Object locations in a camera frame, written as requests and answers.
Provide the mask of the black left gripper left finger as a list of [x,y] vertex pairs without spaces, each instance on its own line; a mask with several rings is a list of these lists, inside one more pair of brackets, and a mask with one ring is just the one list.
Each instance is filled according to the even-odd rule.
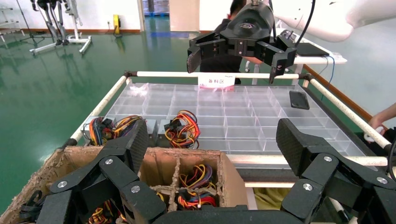
[[131,132],[107,142],[93,161],[55,181],[39,224],[83,224],[111,201],[130,224],[151,224],[166,204],[138,176],[148,148],[147,126],[138,120]]

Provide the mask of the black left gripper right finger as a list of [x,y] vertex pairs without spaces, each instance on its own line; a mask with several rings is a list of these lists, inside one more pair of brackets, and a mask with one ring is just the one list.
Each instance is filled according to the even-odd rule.
[[307,224],[325,198],[348,208],[360,224],[396,221],[396,183],[384,172],[358,164],[324,138],[299,131],[289,119],[277,124],[276,142],[298,177],[281,210]]

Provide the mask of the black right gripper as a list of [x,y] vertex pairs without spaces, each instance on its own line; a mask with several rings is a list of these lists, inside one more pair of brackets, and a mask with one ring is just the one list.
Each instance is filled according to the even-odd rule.
[[294,64],[297,53],[295,44],[283,35],[270,38],[274,23],[273,10],[265,3],[245,5],[220,36],[210,32],[190,40],[187,72],[193,73],[203,60],[220,55],[256,57],[271,67],[269,83],[273,84],[275,77]]

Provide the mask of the bare bystander hand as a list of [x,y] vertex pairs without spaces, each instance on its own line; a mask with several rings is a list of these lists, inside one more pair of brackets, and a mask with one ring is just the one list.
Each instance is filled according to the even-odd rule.
[[368,124],[373,128],[377,129],[378,127],[382,126],[382,123],[384,122],[382,116],[380,114],[377,114],[371,118],[371,120],[368,122]]

